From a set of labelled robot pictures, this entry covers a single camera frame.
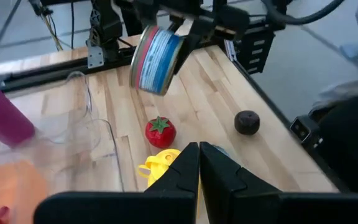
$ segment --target tin can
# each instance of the tin can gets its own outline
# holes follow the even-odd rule
[[[140,37],[130,69],[130,85],[156,95],[165,95],[183,38],[169,30],[148,26]]]

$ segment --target red strawberry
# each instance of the red strawberry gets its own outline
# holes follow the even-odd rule
[[[145,135],[151,145],[166,149],[173,143],[177,131],[169,119],[158,116],[147,123]]]

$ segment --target wood grain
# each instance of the wood grain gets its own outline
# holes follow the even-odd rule
[[[126,40],[136,44],[139,36]],[[0,64],[0,73],[85,55],[86,49],[76,49],[4,63]],[[111,124],[117,144],[112,151],[112,158],[117,157],[116,162],[111,159],[110,164],[98,166],[92,178],[90,174],[85,175],[87,180],[100,183],[98,176],[105,178],[112,172],[110,179],[104,180],[103,188],[114,191],[146,189],[147,182],[137,174],[137,166],[160,150],[144,138],[145,125],[156,116],[166,116],[177,128],[173,148],[182,150],[189,142],[208,141],[225,148],[235,161],[283,191],[337,191],[217,46],[195,50],[173,78],[165,96],[131,89],[129,67],[95,73],[87,79],[98,116]],[[83,101],[75,85],[49,85],[48,89],[26,90],[10,97],[24,114],[32,118],[66,113],[81,108],[78,102]],[[241,110],[259,114],[261,125],[256,135],[243,136],[234,129],[234,116]],[[113,145],[110,139],[101,147],[112,148]],[[200,217],[200,223],[207,222],[204,207]]]

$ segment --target yellow plastic object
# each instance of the yellow plastic object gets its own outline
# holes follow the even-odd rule
[[[169,168],[172,162],[179,156],[178,149],[166,149],[159,152],[156,156],[149,156],[144,165],[140,165],[138,173],[142,177],[148,178],[147,187],[150,187],[158,180]],[[147,175],[141,169],[149,170]]]

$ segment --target green strawberry leaves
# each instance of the green strawberry leaves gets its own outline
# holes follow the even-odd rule
[[[152,128],[150,128],[150,131],[157,130],[158,133],[162,134],[164,128],[170,127],[169,124],[167,124],[169,120],[167,118],[161,119],[160,116],[157,117],[155,121],[150,121],[150,123],[153,125]]]

